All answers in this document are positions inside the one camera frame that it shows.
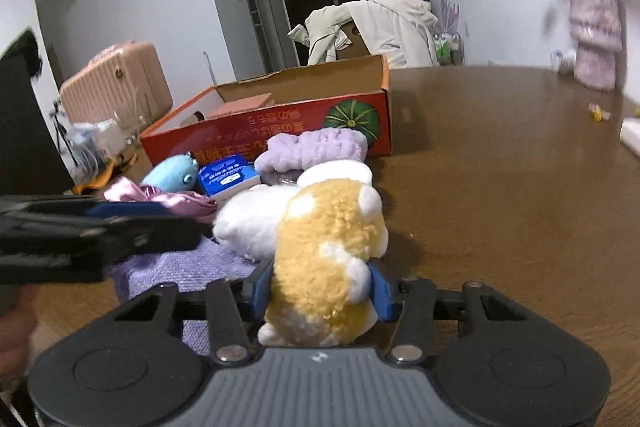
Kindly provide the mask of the person's left hand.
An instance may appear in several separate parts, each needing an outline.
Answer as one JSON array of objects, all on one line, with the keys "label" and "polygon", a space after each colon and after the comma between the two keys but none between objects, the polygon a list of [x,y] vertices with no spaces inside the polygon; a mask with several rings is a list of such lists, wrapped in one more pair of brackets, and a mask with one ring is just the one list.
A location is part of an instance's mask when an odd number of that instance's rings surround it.
[{"label": "person's left hand", "polygon": [[32,351],[32,334],[38,325],[36,298],[39,288],[26,286],[20,290],[16,307],[1,319],[0,374],[2,381],[21,376]]}]

